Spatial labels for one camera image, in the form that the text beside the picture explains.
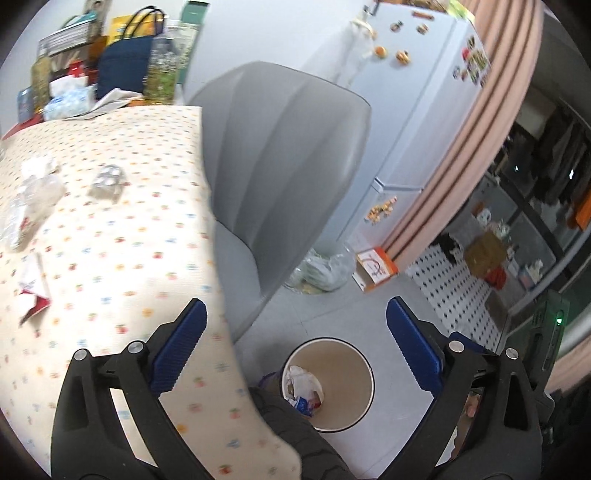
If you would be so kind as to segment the printed paper ball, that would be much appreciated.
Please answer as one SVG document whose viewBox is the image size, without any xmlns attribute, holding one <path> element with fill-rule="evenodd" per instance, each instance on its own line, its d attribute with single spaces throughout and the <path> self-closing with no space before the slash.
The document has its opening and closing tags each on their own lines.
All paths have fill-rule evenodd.
<svg viewBox="0 0 591 480">
<path fill-rule="evenodd" d="M 314 374 L 304 368 L 295 365 L 287 368 L 286 387 L 287 401 L 297 396 L 308 396 L 312 391 L 317 391 L 324 402 L 325 395 L 321 383 Z"/>
</svg>

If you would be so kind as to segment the blue plastic snack wrapper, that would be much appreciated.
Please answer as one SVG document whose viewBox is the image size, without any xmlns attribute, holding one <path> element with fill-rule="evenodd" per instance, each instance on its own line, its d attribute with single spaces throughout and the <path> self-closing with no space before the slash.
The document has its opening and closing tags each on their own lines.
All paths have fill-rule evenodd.
<svg viewBox="0 0 591 480">
<path fill-rule="evenodd" d="M 322 407 L 322 398 L 317 391 L 312 391 L 308 396 L 297 396 L 288 402 L 298 413 L 308 418 L 314 416 L 315 412 Z"/>
</svg>

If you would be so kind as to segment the crushed clear plastic bottle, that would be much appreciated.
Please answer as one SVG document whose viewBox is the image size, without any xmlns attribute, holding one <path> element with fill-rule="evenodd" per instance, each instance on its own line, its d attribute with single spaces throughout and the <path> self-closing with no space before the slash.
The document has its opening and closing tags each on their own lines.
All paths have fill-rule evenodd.
<svg viewBox="0 0 591 480">
<path fill-rule="evenodd" d="M 1 218 L 1 241 L 11 252 L 22 251 L 66 193 L 55 173 L 27 179 Z"/>
</svg>

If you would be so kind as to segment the round white trash bin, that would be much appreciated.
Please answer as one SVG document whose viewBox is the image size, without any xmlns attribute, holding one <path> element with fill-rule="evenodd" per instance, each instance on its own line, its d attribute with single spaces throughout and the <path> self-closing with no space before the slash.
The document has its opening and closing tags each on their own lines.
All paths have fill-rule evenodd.
<svg viewBox="0 0 591 480">
<path fill-rule="evenodd" d="M 311 418 L 303 415 L 318 432 L 346 431 L 369 412 L 375 398 L 374 371 L 367 357 L 353 344 L 319 337 L 295 348 L 280 371 L 280 395 L 286 400 L 287 368 L 293 365 L 314 374 L 322 385 L 322 407 Z"/>
</svg>

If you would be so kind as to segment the floral patterned tablecloth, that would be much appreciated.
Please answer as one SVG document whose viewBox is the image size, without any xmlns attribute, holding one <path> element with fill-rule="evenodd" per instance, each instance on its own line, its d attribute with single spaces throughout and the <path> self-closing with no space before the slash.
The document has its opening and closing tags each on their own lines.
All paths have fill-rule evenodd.
<svg viewBox="0 0 591 480">
<path fill-rule="evenodd" d="M 88 195 L 106 165 L 126 175 L 117 203 Z M 1 409 L 28 453 L 49 468 L 59 391 L 76 350 L 117 353 L 197 298 L 206 329 L 161 398 L 172 424 L 217 479 L 300 477 L 300 456 L 259 416 L 232 348 L 200 110 L 126 107 L 28 127 L 7 141 L 2 204 L 50 171 L 65 195 L 24 250 L 1 252 Z M 22 288 L 51 305 L 20 326 Z"/>
</svg>

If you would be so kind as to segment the red paper scrap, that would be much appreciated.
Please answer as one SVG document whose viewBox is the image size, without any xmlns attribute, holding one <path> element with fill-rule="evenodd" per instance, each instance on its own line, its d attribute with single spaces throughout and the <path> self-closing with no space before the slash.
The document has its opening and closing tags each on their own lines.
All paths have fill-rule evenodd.
<svg viewBox="0 0 591 480">
<path fill-rule="evenodd" d="M 46 310 L 51 305 L 51 300 L 48 296 L 38 295 L 27 288 L 21 289 L 16 300 L 16 310 L 20 326 Z"/>
</svg>

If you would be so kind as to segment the crumpled foil wrapper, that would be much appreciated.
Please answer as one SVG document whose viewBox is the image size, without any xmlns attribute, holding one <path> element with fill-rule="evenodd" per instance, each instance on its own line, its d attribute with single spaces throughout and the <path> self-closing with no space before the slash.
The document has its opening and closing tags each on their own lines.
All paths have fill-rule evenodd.
<svg viewBox="0 0 591 480">
<path fill-rule="evenodd" d="M 117 165 L 106 165 L 92 182 L 88 195 L 95 200 L 117 203 L 126 185 L 123 169 Z"/>
</svg>

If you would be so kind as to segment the blue tissue pack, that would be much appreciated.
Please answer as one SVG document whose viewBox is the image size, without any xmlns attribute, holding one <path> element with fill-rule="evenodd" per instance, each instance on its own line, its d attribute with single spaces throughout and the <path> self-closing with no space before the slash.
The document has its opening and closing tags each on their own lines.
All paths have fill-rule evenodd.
<svg viewBox="0 0 591 480">
<path fill-rule="evenodd" d="M 53 98 L 43 109 L 43 120 L 61 120 L 89 113 L 95 99 L 95 85 L 74 89 Z"/>
</svg>

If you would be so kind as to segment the white refrigerator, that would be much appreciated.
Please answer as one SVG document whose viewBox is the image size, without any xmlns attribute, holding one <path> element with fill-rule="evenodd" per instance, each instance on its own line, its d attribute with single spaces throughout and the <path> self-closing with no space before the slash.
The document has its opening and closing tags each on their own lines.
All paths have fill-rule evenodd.
<svg viewBox="0 0 591 480">
<path fill-rule="evenodd" d="M 490 62 L 475 22 L 418 2 L 377 1 L 359 19 L 374 53 L 348 89 L 372 108 L 363 160 L 315 248 L 383 247 L 430 179 L 478 99 Z"/>
</svg>

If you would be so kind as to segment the navy blue lunch bag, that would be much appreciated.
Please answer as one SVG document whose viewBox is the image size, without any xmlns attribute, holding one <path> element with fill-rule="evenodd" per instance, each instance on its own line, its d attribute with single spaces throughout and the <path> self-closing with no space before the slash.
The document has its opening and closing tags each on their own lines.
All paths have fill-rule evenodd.
<svg viewBox="0 0 591 480">
<path fill-rule="evenodd" d="M 140 13 L 161 14 L 163 24 L 156 30 L 156 35 L 163 31 L 166 15 L 160 8 L 148 5 L 136 11 L 131 19 L 137 18 Z M 135 93 L 143 91 L 151 43 L 156 35 L 122 38 L 105 48 L 98 61 L 97 100 L 115 88 Z"/>
</svg>

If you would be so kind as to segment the blue drink can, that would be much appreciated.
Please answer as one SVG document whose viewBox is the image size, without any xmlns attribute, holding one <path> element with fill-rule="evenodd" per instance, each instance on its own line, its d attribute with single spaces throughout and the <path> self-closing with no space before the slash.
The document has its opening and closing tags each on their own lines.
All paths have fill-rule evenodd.
<svg viewBox="0 0 591 480">
<path fill-rule="evenodd" d="M 17 95 L 18 123 L 26 123 L 35 114 L 33 91 L 31 87 L 21 90 Z"/>
</svg>

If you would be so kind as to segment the yellow tea bottle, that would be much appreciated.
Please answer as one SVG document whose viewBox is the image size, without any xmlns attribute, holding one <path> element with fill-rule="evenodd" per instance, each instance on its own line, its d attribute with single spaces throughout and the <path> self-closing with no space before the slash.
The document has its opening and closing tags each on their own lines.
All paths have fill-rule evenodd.
<svg viewBox="0 0 591 480">
<path fill-rule="evenodd" d="M 41 114 L 43 108 L 50 101 L 51 60 L 48 55 L 48 45 L 42 44 L 35 63 L 31 67 L 31 87 L 34 112 Z"/>
</svg>

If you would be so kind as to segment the yellow snack bag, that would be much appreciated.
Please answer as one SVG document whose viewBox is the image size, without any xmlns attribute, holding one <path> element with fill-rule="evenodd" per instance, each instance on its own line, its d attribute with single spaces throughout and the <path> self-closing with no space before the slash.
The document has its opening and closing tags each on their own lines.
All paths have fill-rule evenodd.
<svg viewBox="0 0 591 480">
<path fill-rule="evenodd" d="M 156 30 L 163 24 L 163 16 L 159 13 L 140 13 L 137 18 L 131 15 L 114 17 L 109 25 L 107 45 L 122 38 L 144 37 L 156 35 Z"/>
</svg>

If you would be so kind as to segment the beige tote bag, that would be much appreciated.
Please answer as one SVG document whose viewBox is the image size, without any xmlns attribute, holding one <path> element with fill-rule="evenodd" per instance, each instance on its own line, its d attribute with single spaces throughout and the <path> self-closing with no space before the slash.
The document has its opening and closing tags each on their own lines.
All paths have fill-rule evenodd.
<svg viewBox="0 0 591 480">
<path fill-rule="evenodd" d="M 93 12 L 95 14 L 96 26 L 101 29 L 111 4 L 112 0 L 86 0 L 83 13 L 89 14 Z"/>
</svg>

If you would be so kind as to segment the green tall box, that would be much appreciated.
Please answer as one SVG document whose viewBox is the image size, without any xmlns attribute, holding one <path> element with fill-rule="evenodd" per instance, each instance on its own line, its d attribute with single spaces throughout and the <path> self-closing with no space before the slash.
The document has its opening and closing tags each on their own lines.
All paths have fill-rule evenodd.
<svg viewBox="0 0 591 480">
<path fill-rule="evenodd" d="M 208 11 L 207 1 L 187 1 L 180 15 L 179 48 L 180 60 L 177 83 L 184 85 L 192 51 Z"/>
</svg>

